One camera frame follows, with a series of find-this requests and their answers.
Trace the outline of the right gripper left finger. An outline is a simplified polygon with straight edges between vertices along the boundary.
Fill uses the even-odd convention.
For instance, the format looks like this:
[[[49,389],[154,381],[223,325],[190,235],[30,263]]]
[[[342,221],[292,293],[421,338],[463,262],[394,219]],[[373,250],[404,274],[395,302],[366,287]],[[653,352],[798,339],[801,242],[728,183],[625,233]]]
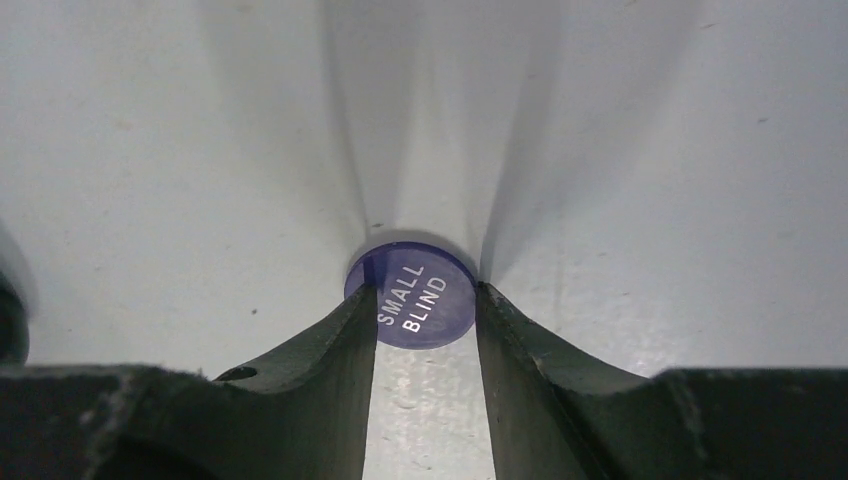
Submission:
[[[377,293],[214,380],[151,365],[5,367],[5,479],[358,479]]]

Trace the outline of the blue small blind button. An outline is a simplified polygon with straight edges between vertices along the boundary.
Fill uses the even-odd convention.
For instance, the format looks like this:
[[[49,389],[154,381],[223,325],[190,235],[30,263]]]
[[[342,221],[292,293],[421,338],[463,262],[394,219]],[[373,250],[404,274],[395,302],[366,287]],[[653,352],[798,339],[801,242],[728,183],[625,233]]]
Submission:
[[[420,242],[391,242],[350,267],[344,294],[376,288],[377,339],[406,350],[431,350],[463,337],[474,325],[476,282],[454,255]]]

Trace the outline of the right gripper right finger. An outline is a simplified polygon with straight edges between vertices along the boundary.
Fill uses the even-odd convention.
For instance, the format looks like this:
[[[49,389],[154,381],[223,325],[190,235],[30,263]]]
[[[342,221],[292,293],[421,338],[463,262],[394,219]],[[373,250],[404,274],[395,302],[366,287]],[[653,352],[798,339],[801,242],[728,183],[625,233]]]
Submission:
[[[476,337],[500,479],[843,479],[847,373],[674,368],[642,377],[560,338],[493,286]]]

